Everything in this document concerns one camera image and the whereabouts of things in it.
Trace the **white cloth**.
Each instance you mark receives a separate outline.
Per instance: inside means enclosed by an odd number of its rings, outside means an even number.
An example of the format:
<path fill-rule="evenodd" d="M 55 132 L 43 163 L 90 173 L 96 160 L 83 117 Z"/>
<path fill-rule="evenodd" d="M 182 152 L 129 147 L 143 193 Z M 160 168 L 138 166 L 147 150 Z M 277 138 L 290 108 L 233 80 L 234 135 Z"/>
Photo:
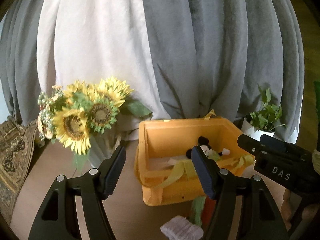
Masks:
<path fill-rule="evenodd" d="M 185 155 L 179 155 L 174 157 L 163 157 L 163 158 L 150 158 L 149 159 L 149 170 L 167 170 L 175 166 L 181 160 L 187 160 Z"/>

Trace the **red pompom apple toy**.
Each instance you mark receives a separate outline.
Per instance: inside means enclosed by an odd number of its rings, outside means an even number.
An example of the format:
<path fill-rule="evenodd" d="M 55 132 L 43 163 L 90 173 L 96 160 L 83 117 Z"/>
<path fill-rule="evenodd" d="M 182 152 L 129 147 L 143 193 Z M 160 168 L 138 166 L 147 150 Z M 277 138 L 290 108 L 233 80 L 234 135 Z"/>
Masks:
<path fill-rule="evenodd" d="M 215 206 L 216 201 L 207 196 L 196 197 L 192 201 L 188 220 L 199 227 L 207 226 L 215 211 Z"/>

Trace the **grey curtain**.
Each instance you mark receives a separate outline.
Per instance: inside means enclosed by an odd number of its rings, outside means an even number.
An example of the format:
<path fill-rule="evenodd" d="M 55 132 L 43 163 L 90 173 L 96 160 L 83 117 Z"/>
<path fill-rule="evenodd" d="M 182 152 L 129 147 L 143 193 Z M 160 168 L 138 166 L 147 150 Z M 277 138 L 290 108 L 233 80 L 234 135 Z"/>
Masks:
<path fill-rule="evenodd" d="M 44 0 L 14 0 L 1 25 L 1 88 L 24 125 L 39 113 L 37 32 Z M 276 136 L 296 142 L 304 86 L 303 43 L 290 0 L 143 0 L 159 98 L 169 118 L 210 110 L 237 121 L 261 88 L 281 104 Z"/>

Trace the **beige curtain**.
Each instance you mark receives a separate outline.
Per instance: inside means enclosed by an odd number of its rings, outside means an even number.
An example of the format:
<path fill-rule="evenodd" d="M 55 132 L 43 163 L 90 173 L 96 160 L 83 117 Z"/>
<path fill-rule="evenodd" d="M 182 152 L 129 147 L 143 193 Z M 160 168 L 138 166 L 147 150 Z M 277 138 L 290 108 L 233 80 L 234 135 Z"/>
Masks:
<path fill-rule="evenodd" d="M 37 32 L 41 90 L 116 77 L 133 97 L 168 119 L 153 70 L 143 0 L 44 0 Z"/>

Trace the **white knotted plush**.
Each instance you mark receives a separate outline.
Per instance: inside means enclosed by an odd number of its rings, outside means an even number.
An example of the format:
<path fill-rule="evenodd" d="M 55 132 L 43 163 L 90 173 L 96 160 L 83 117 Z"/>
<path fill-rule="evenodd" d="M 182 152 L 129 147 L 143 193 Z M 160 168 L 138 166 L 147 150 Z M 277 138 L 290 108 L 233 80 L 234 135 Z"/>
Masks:
<path fill-rule="evenodd" d="M 185 217 L 176 216 L 161 226 L 161 232 L 170 240 L 198 240 L 203 229 L 189 222 Z"/>

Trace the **patterned brown cloth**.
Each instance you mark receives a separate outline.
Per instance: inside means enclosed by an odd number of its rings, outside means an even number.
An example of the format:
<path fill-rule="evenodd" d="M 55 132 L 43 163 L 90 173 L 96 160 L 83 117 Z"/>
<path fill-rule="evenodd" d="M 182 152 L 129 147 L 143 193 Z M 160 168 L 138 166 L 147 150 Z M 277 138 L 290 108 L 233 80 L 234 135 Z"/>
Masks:
<path fill-rule="evenodd" d="M 23 126 L 9 116 L 1 124 L 1 215 L 7 224 L 11 223 L 38 138 L 37 120 Z"/>

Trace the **grey ribbed vase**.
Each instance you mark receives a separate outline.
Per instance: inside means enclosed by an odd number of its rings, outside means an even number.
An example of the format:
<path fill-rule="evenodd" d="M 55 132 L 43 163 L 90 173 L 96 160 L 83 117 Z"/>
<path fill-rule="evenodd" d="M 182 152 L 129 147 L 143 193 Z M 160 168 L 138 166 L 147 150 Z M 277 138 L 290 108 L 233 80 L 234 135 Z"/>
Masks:
<path fill-rule="evenodd" d="M 91 166 L 98 168 L 105 159 L 110 159 L 120 142 L 121 136 L 115 127 L 106 130 L 103 134 L 98 133 L 91 137 L 88 158 Z"/>

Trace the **green potted plant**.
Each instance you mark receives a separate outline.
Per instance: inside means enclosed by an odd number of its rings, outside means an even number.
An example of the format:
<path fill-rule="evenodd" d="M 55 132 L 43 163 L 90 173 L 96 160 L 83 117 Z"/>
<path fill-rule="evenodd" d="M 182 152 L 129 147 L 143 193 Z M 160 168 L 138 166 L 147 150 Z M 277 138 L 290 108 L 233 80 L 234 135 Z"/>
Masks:
<path fill-rule="evenodd" d="M 258 89 L 262 105 L 258 111 L 248 114 L 248 123 L 256 130 L 273 133 L 277 127 L 285 126 L 285 124 L 280 122 L 283 114 L 282 106 L 281 104 L 277 106 L 271 102 L 272 94 L 269 88 L 262 89 L 260 85 L 258 85 Z"/>

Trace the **sunflower bouquet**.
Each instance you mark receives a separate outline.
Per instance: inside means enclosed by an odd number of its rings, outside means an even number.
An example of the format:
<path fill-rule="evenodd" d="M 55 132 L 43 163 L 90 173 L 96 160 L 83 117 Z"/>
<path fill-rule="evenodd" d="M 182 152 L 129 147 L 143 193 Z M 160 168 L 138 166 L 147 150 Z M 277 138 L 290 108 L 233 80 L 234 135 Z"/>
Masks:
<path fill-rule="evenodd" d="M 152 111 L 132 97 L 126 81 L 111 76 L 99 83 L 76 80 L 66 87 L 54 85 L 50 94 L 41 92 L 37 126 L 41 139 L 58 141 L 73 152 L 76 170 L 89 161 L 90 139 L 115 127 L 122 116 L 145 118 Z"/>

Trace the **Mickey Mouse plush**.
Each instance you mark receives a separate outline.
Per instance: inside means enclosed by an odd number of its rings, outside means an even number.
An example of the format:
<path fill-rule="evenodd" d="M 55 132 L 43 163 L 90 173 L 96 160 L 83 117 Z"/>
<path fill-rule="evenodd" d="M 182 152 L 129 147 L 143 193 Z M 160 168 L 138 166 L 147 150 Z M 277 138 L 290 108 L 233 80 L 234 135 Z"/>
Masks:
<path fill-rule="evenodd" d="M 228 156 L 230 154 L 230 150 L 226 148 L 223 148 L 221 152 L 214 151 L 209 144 L 209 139 L 203 136 L 198 138 L 197 145 L 200 146 L 207 158 L 214 161 L 219 161 L 223 156 Z"/>

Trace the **white plant pot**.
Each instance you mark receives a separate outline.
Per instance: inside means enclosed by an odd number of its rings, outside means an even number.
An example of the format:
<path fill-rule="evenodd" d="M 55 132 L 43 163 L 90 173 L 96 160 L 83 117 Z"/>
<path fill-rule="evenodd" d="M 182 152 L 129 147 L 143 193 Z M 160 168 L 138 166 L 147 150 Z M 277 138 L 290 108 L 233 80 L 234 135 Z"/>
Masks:
<path fill-rule="evenodd" d="M 274 132 L 265 132 L 265 131 L 261 131 L 256 129 L 255 127 L 253 127 L 247 120 L 246 118 L 244 118 L 243 123 L 242 123 L 242 127 L 241 127 L 241 131 L 242 133 L 244 133 L 245 135 L 259 141 L 260 137 L 264 134 L 273 137 L 274 136 Z"/>

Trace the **orange plastic crate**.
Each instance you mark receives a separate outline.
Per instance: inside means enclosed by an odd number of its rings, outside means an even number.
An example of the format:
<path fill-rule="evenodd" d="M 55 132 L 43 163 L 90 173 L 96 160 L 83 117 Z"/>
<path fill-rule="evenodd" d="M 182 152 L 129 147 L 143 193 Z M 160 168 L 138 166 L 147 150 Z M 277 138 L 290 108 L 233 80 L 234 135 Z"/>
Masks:
<path fill-rule="evenodd" d="M 240 176 L 253 164 L 253 155 L 238 146 L 242 132 L 229 120 L 210 111 L 204 118 L 143 121 L 139 125 L 139 143 L 135 157 L 135 175 L 142 185 L 143 201 L 148 206 L 187 202 L 204 194 L 190 159 L 181 160 L 167 170 L 149 170 L 150 158 L 185 155 L 197 145 L 200 136 L 209 139 L 216 152 L 230 154 L 216 161 Z"/>

